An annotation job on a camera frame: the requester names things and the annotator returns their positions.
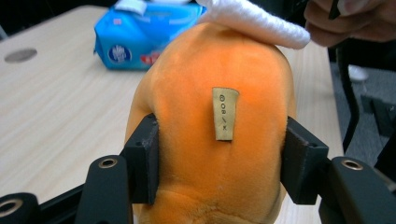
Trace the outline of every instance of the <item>care label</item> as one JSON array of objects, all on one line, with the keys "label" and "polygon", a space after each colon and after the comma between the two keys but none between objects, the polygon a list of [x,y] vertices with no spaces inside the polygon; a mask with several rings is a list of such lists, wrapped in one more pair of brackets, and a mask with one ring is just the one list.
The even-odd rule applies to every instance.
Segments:
[{"label": "care label", "polygon": [[212,92],[216,140],[231,141],[239,92],[230,88],[213,88]]}]

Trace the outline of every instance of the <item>white towel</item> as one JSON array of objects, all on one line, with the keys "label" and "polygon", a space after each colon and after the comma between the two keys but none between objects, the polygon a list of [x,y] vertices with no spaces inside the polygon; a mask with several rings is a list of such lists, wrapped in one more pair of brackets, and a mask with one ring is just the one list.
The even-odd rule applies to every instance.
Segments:
[{"label": "white towel", "polygon": [[196,0],[207,12],[198,22],[213,21],[262,43],[302,49],[310,34],[301,26],[280,19],[248,0]]}]

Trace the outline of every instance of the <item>orange plush toy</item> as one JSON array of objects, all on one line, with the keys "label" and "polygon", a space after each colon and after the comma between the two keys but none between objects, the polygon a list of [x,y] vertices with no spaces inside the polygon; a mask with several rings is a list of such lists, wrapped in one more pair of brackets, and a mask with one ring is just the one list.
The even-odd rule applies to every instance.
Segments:
[{"label": "orange plush toy", "polygon": [[135,92],[126,138],[150,113],[160,127],[160,184],[154,205],[134,205],[139,223],[276,220],[292,73],[274,43],[220,23],[175,39]]}]

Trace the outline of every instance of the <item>blue tissue package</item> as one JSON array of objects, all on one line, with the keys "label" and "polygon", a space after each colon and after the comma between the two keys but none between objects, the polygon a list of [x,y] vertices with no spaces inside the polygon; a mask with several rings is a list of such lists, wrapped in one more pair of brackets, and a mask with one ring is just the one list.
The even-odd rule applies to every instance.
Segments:
[{"label": "blue tissue package", "polygon": [[147,2],[143,15],[114,7],[96,23],[95,52],[108,69],[149,69],[165,47],[191,28],[204,9],[197,4]]}]

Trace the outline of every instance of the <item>wooden table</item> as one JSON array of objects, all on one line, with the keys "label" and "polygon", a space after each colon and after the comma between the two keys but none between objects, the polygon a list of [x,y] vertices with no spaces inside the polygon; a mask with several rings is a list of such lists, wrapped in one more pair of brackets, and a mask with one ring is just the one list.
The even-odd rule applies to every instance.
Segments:
[{"label": "wooden table", "polygon": [[[144,72],[109,71],[93,54],[93,26],[106,12],[79,7],[0,42],[0,197],[27,191],[43,203],[82,184],[88,167],[118,155]],[[23,63],[9,53],[35,49]],[[298,121],[342,154],[327,51],[282,49],[295,78]],[[286,199],[276,223],[319,223],[316,206]]]}]

